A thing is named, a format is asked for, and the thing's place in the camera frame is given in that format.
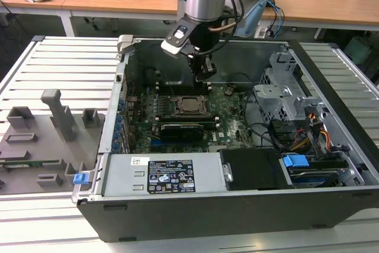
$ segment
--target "motherboard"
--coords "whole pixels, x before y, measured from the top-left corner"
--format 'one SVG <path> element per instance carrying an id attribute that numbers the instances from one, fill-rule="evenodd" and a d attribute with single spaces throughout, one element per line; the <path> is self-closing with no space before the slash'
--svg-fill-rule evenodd
<path id="1" fill-rule="evenodd" d="M 217 152 L 254 147 L 243 115 L 244 92 L 226 84 L 208 94 L 137 88 L 128 97 L 132 153 Z"/>

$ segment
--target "yellow wire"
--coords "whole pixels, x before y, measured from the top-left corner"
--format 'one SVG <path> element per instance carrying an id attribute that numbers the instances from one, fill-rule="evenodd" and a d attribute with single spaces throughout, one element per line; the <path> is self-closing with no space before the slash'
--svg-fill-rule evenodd
<path id="1" fill-rule="evenodd" d="M 304 141 L 302 141 L 302 142 L 299 143 L 297 146 L 295 146 L 294 148 L 292 148 L 291 151 L 292 151 L 292 150 L 296 150 L 296 149 L 302 147 L 303 145 L 305 145 L 305 144 L 308 143 L 308 142 L 309 142 L 309 138 L 307 137 Z"/>

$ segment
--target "green circuit board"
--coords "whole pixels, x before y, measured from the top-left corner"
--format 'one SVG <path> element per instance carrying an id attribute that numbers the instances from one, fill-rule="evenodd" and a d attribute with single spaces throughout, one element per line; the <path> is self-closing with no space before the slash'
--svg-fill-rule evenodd
<path id="1" fill-rule="evenodd" d="M 183 153 L 183 152 L 216 152 L 222 148 L 252 148 L 253 139 L 248 134 L 248 126 L 242 116 L 244 99 L 241 93 L 225 95 L 227 86 L 213 85 L 209 95 L 205 95 L 207 111 L 219 117 L 217 127 L 206 127 L 212 122 L 202 122 L 203 139 L 191 143 L 162 143 L 157 129 L 159 123 L 155 120 L 161 114 L 162 101 L 169 101 L 170 96 L 159 96 L 152 88 L 146 88 L 136 94 L 133 111 L 129 109 L 130 125 L 134 132 L 132 153 Z"/>

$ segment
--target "sticker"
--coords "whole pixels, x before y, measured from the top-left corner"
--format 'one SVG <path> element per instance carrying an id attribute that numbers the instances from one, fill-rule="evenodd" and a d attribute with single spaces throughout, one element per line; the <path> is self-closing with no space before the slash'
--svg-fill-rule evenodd
<path id="1" fill-rule="evenodd" d="M 147 191 L 150 194 L 194 193 L 192 160 L 148 161 Z"/>
<path id="2" fill-rule="evenodd" d="M 132 157 L 130 165 L 132 166 L 146 166 L 150 161 L 150 157 Z"/>

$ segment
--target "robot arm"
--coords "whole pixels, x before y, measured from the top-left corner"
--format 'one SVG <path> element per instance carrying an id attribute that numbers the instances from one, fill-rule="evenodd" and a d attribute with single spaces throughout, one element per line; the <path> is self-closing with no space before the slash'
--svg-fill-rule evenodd
<path id="1" fill-rule="evenodd" d="M 195 81 L 203 81 L 217 71 L 211 61 L 212 53 L 221 49 L 228 40 L 219 43 L 220 33 L 233 28 L 229 39 L 237 31 L 237 25 L 243 20 L 245 10 L 250 18 L 248 28 L 239 28 L 242 37 L 251 34 L 252 26 L 258 23 L 265 7 L 262 0 L 185 0 L 185 14 L 167 35 L 162 48 L 171 56 L 184 54 L 192 70 Z M 225 24 L 228 18 L 234 22 Z"/>

